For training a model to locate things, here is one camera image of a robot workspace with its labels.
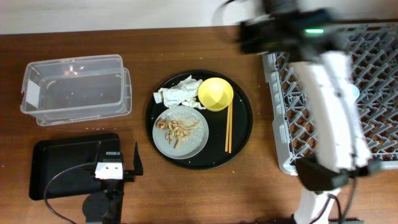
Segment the white tissue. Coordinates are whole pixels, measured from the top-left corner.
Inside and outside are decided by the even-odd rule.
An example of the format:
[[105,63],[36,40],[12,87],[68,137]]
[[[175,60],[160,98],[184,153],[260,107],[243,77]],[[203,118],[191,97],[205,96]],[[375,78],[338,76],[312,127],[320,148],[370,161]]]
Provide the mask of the white tissue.
[[158,91],[161,91],[164,97],[162,103],[166,108],[187,106],[205,110],[206,108],[197,101],[198,89],[202,82],[202,79],[196,80],[190,75],[171,88],[160,88]]

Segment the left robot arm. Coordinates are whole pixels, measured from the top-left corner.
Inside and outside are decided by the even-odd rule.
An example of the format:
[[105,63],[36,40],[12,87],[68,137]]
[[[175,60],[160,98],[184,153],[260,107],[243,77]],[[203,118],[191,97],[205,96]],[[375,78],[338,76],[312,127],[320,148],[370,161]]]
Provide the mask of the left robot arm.
[[121,223],[125,183],[134,182],[144,174],[138,145],[134,146],[133,166],[133,170],[124,169],[120,151],[97,150],[91,176],[100,183],[100,189],[83,202],[86,223]]

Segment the blue cup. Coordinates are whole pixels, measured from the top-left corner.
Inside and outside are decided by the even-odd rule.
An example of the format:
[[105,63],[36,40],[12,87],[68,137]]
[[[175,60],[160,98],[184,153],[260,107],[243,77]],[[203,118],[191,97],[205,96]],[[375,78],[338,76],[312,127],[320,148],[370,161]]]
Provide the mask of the blue cup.
[[356,85],[351,85],[351,91],[355,100],[360,96],[360,90]]

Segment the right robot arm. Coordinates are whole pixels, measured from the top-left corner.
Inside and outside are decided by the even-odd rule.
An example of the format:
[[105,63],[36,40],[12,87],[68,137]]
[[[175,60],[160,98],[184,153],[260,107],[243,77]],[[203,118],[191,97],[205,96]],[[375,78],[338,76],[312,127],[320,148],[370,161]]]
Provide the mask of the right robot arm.
[[297,159],[303,185],[292,223],[327,223],[340,190],[381,170],[363,134],[352,91],[352,58],[345,52],[331,13],[301,11],[296,1],[264,1],[266,17],[239,25],[244,54],[287,52],[308,94],[318,132],[315,153]]

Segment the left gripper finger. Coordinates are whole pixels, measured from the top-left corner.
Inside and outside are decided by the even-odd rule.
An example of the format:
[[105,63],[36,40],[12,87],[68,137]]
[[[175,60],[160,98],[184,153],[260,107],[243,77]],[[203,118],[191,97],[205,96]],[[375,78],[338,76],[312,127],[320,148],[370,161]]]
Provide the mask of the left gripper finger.
[[141,176],[144,174],[144,168],[142,165],[141,157],[139,155],[139,148],[137,142],[135,143],[134,146],[133,166],[134,166],[134,175]]
[[94,156],[94,159],[93,159],[93,162],[94,162],[94,163],[98,162],[98,157],[99,157],[100,149],[101,149],[101,141],[98,141],[98,142],[96,143],[96,151],[95,151],[95,156]]

